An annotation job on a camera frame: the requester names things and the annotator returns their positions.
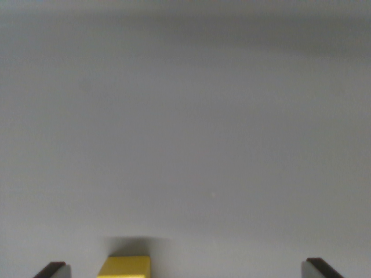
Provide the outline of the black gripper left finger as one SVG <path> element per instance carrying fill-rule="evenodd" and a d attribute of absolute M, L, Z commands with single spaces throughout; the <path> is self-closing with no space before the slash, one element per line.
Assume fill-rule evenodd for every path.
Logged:
<path fill-rule="evenodd" d="M 71 266 L 65 262 L 50 262 L 34 278 L 71 278 Z"/>

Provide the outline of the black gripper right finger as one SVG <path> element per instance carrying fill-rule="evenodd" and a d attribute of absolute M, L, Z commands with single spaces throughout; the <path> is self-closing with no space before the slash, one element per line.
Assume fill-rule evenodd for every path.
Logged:
<path fill-rule="evenodd" d="M 302 278 L 344 278 L 322 258 L 307 258 L 301 263 Z"/>

